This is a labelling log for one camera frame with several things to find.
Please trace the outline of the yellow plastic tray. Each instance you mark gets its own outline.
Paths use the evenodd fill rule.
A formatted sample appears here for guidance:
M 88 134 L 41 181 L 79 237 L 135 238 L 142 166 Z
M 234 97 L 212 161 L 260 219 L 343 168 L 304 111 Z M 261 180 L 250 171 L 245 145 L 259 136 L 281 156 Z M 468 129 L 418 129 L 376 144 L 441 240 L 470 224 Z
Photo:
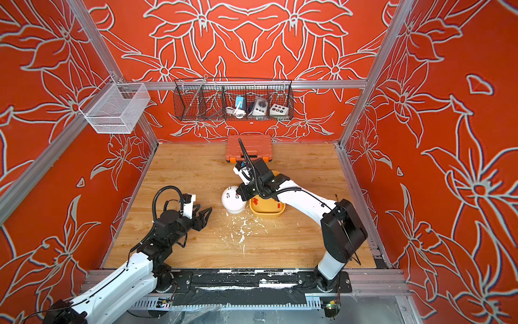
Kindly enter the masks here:
M 284 213 L 286 205 L 282 202 L 277 202 L 273 198 L 265 200 L 256 195 L 249 200 L 249 207 L 256 217 L 275 218 L 280 217 Z

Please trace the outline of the white dome with screws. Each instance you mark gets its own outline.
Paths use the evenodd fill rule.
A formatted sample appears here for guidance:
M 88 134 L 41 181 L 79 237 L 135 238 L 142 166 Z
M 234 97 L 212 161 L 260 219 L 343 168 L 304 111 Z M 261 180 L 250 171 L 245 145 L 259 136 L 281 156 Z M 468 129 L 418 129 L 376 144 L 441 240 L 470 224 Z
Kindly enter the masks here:
M 239 214 L 246 208 L 246 201 L 237 193 L 238 186 L 228 186 L 223 191 L 221 202 L 230 214 Z

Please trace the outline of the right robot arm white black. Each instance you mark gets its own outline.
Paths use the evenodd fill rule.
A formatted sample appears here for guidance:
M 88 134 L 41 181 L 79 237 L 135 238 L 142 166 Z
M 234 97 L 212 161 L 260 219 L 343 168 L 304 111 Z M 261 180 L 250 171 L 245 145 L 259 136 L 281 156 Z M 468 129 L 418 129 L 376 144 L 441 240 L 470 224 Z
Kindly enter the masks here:
M 237 187 L 242 200 L 256 196 L 272 198 L 297 209 L 320 226 L 326 252 L 314 270 L 314 285 L 324 292 L 332 290 L 345 265 L 368 239 L 352 202 L 320 197 L 284 174 L 275 175 L 261 159 L 238 162 L 233 171 L 242 180 Z

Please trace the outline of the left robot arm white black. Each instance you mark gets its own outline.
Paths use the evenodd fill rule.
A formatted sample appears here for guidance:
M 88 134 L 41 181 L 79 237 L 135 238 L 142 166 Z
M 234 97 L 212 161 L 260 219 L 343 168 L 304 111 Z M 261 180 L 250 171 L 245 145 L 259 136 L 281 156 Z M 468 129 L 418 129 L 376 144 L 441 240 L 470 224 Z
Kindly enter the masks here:
M 201 231 L 213 209 L 192 205 L 190 217 L 164 209 L 149 233 L 130 250 L 128 260 L 111 275 L 69 302 L 57 301 L 44 323 L 113 323 L 145 295 L 176 292 L 178 282 L 165 261 L 177 244 L 185 247 L 190 230 Z

